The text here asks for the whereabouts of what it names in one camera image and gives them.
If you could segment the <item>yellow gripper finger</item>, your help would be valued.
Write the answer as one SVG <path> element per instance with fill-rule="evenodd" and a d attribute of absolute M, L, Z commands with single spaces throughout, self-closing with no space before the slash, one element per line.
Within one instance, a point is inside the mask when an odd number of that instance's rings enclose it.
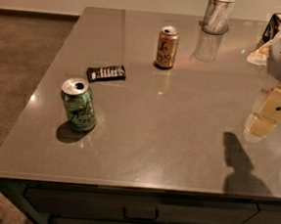
<path fill-rule="evenodd" d="M 255 112 L 249 116 L 248 131 L 265 137 L 281 123 L 281 84 L 262 91 Z"/>

